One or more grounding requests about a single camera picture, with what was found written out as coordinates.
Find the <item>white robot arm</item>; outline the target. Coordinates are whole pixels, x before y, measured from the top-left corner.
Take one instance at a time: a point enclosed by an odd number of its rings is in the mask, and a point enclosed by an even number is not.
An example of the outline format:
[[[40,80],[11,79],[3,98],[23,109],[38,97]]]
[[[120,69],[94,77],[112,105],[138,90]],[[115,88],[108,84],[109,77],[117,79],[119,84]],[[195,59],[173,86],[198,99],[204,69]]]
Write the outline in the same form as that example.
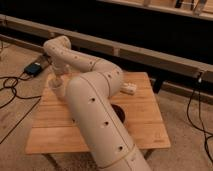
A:
[[[112,108],[109,98],[124,82],[122,69],[103,58],[71,49],[65,36],[46,41],[57,76],[68,65],[81,73],[68,82],[65,98],[71,116],[100,171],[151,171],[143,154]]]

